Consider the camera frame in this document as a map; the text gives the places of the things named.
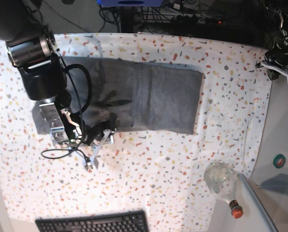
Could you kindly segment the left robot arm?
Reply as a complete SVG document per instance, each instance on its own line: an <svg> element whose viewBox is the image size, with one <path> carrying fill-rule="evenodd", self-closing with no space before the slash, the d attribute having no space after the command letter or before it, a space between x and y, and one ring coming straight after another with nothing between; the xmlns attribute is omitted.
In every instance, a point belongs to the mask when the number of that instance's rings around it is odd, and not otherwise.
<svg viewBox="0 0 288 232"><path fill-rule="evenodd" d="M288 83L288 0L266 0L265 7L274 19L276 41L264 55L262 66L267 68L270 80L284 76Z"/></svg>

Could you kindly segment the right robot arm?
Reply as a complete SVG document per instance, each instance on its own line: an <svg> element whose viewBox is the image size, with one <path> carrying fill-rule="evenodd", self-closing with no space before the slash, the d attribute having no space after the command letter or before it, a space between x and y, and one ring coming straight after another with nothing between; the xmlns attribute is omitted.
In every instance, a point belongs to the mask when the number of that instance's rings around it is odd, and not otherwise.
<svg viewBox="0 0 288 232"><path fill-rule="evenodd" d="M65 65L54 50L53 33L32 15L21 0L0 0L0 40L6 42L9 61L18 69L28 97L36 101L40 117L48 124L53 143L61 147L90 145L93 137L83 120L89 107L92 83L88 70L80 64ZM69 70L80 69L87 80L87 99L78 112L71 110L67 90Z"/></svg>

